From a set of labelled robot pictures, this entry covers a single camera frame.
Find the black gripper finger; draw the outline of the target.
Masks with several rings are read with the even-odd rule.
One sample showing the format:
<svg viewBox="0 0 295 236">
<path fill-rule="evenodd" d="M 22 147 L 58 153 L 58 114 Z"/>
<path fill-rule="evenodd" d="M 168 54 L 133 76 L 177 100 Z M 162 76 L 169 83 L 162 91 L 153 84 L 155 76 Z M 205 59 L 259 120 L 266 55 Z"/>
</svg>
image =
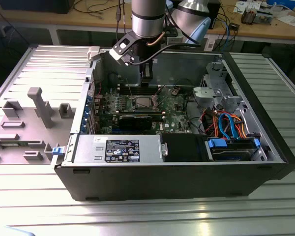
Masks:
<svg viewBox="0 0 295 236">
<path fill-rule="evenodd" d="M 140 80 L 141 80 L 141 86 L 142 87 L 148 87 L 149 83 L 153 79 L 153 72 L 152 71 L 144 71 L 142 70 L 140 72 Z"/>
</svg>

